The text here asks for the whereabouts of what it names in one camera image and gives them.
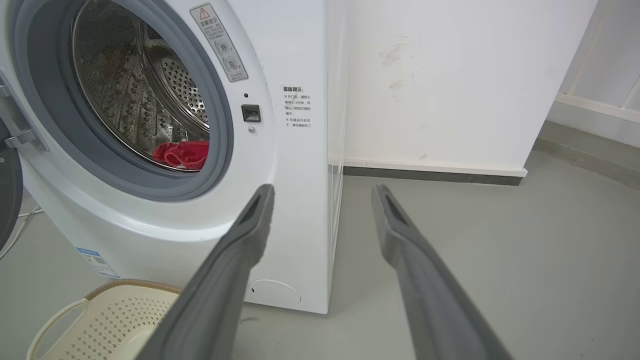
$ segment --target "white washing machine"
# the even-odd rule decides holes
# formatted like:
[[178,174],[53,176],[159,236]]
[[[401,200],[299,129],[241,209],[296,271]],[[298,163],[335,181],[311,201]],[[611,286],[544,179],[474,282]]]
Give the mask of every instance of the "white washing machine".
[[[87,258],[83,271],[183,286],[271,183],[271,234],[245,301],[327,312],[343,1],[1,4],[3,146],[17,148],[24,186]],[[178,163],[156,156],[165,143]]]

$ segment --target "red cloth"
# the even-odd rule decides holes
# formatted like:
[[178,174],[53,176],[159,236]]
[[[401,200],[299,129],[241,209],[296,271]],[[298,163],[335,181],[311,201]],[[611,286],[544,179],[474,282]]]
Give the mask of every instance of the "red cloth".
[[204,162],[207,161],[208,154],[208,141],[166,142],[154,151],[154,159],[175,168],[200,170],[204,166]]

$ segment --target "basket handle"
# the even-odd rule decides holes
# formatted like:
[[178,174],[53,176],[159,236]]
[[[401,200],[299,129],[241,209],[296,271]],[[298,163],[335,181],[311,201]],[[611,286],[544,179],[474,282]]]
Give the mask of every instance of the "basket handle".
[[[67,335],[69,330],[71,330],[71,328],[73,328],[73,326],[78,321],[80,321],[80,319],[82,319],[82,317],[86,313],[87,304],[89,304],[89,300],[87,299],[78,300],[76,302],[73,302],[65,306],[62,310],[58,311],[54,316],[52,316],[49,319],[49,321],[47,321],[47,323],[44,324],[44,326],[40,329],[40,331],[38,331],[38,334],[36,334],[36,337],[33,338],[33,341],[31,342],[31,346],[29,346],[29,350],[27,351],[27,360],[42,360],[45,357],[47,357],[47,355],[49,355],[49,352],[51,352],[51,350],[53,350],[56,347],[56,345],[58,345],[60,340],[62,340],[62,338],[64,338],[65,335]],[[49,330],[51,330],[51,328],[54,327],[58,323],[58,321],[60,321],[60,319],[62,319],[66,314],[70,313],[71,311],[81,306],[84,307],[82,314],[80,314],[80,316],[78,316],[74,320],[74,322],[71,325],[69,325],[69,328],[65,330],[65,332],[56,340],[56,342],[53,343],[53,345],[51,345],[51,347],[47,350],[47,352],[42,357],[36,358],[35,354],[36,354],[36,351],[38,350],[38,347],[40,346],[40,342],[42,341],[44,336],[49,332]]]

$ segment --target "sticker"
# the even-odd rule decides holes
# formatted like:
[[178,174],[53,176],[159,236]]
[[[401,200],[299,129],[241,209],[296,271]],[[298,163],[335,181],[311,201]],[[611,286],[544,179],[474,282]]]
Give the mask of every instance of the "sticker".
[[213,11],[211,4],[191,9],[191,16],[200,26],[204,36],[207,37],[222,67],[225,68],[229,81],[233,83],[248,79],[249,75],[247,75],[242,60],[240,60],[240,56],[236,52],[236,47],[231,42],[227,30],[222,26],[222,22],[220,22],[216,12]]
[[284,119],[287,127],[308,129],[311,127],[311,95],[301,86],[282,85]]
[[115,277],[116,279],[120,278],[120,276],[118,276],[118,274],[113,271],[113,269],[109,266],[109,264],[107,264],[104,258],[100,256],[100,254],[98,254],[97,251],[81,249],[79,247],[76,247],[76,249],[78,249],[80,254],[82,254],[84,258],[89,261],[89,264],[91,264],[91,266],[93,266],[95,271],[97,271],[99,274],[108,277]]

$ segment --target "beige laundry basket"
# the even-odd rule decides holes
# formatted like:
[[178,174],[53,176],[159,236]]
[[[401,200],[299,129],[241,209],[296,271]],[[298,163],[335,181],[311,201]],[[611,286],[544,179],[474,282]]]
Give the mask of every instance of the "beige laundry basket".
[[[49,319],[31,343],[27,360],[134,359],[181,290],[161,282],[109,282]],[[60,331],[64,321],[71,324]],[[51,340],[55,332],[61,335]]]

